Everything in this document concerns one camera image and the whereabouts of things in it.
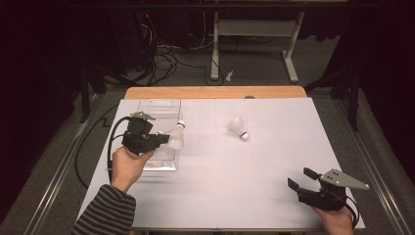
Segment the white metal stand frame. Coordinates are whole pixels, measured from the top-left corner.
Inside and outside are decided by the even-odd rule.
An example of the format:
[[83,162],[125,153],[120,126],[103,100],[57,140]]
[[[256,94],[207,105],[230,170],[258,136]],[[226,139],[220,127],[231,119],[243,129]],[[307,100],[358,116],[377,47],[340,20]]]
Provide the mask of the white metal stand frame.
[[220,36],[261,36],[261,37],[286,37],[290,39],[287,50],[281,52],[289,79],[292,83],[298,83],[299,78],[292,61],[292,54],[296,46],[304,12],[298,13],[295,20],[291,21],[260,21],[260,20],[221,20],[217,13],[213,21],[213,42],[210,67],[210,79],[219,79],[219,50]]

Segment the metal floor rail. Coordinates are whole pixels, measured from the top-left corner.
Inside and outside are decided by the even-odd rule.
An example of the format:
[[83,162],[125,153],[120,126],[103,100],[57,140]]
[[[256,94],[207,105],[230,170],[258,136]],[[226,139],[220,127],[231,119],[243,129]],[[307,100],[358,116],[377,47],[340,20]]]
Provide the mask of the metal floor rail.
[[370,185],[368,191],[355,193],[366,224],[362,235],[415,235],[415,185],[368,105],[358,107],[357,129],[352,128],[342,101],[336,100],[334,107],[342,130],[335,147],[340,165]]
[[102,99],[103,96],[97,94],[94,94],[91,98],[87,99],[89,108],[86,113],[84,110],[81,110],[80,121],[76,122],[75,132],[69,136],[70,141],[65,148],[65,152],[62,154],[59,164],[54,169],[52,178],[45,186],[41,199],[39,200],[36,210],[30,218],[23,235],[39,234],[44,221],[47,218],[50,209],[53,207],[53,204],[55,203],[69,173],[70,166],[74,161],[75,152],[79,149],[80,142],[85,136],[85,131],[90,123],[90,119],[95,110],[99,107]]

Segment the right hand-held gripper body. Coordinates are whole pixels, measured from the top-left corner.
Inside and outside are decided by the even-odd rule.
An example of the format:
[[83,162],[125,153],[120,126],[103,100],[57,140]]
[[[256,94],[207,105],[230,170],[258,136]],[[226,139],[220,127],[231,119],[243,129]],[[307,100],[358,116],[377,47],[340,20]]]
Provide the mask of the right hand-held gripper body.
[[299,188],[298,199],[301,203],[318,208],[325,212],[337,212],[346,205],[346,188],[369,190],[370,186],[338,169],[331,169],[320,174],[318,192]]

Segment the white table cover board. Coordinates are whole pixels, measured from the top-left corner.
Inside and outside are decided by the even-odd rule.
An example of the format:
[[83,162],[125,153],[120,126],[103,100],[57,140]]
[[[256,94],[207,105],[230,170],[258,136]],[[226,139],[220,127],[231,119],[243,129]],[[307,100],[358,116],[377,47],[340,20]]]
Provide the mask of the white table cover board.
[[[129,191],[135,229],[319,229],[287,185],[291,178],[316,190],[303,169],[339,165],[311,99],[187,99],[180,111],[186,129],[177,170],[147,171]],[[228,129],[237,117],[248,140]]]

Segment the clear plastic tray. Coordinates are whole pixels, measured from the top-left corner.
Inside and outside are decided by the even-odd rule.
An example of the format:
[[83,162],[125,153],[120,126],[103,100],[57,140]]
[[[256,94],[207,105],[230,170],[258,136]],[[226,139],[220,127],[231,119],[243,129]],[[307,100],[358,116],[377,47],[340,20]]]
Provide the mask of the clear plastic tray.
[[[167,134],[175,124],[181,119],[180,100],[151,100],[136,99],[123,100],[123,112],[127,117],[133,113],[143,112],[155,120],[150,120],[153,125],[151,134],[161,131]],[[144,166],[145,171],[175,171],[178,165],[179,150],[169,148],[167,144],[160,144],[155,154],[147,161]]]

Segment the person's left hand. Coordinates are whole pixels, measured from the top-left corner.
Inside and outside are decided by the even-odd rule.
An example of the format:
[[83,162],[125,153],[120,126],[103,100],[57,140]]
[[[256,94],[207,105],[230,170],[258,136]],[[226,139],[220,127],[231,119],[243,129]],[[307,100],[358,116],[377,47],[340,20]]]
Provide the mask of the person's left hand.
[[155,150],[135,155],[126,147],[120,147],[113,153],[113,168],[111,185],[123,193],[141,176],[146,162],[153,156]]

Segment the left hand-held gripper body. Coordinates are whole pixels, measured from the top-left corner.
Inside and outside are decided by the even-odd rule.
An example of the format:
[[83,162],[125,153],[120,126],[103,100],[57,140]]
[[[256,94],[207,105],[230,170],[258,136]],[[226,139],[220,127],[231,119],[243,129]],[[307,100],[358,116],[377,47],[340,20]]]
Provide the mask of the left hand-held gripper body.
[[143,112],[133,113],[128,119],[127,129],[123,134],[121,144],[125,146],[130,152],[139,155],[156,150],[161,141],[155,134],[150,131],[153,125],[150,120],[155,120]]

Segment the person's right hand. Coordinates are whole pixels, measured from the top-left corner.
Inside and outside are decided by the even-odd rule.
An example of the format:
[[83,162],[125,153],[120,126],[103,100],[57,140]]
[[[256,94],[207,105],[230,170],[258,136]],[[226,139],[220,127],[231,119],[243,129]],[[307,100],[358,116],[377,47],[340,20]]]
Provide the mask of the person's right hand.
[[353,235],[353,216],[346,207],[338,211],[323,211],[315,207],[312,209],[320,216],[328,235]]

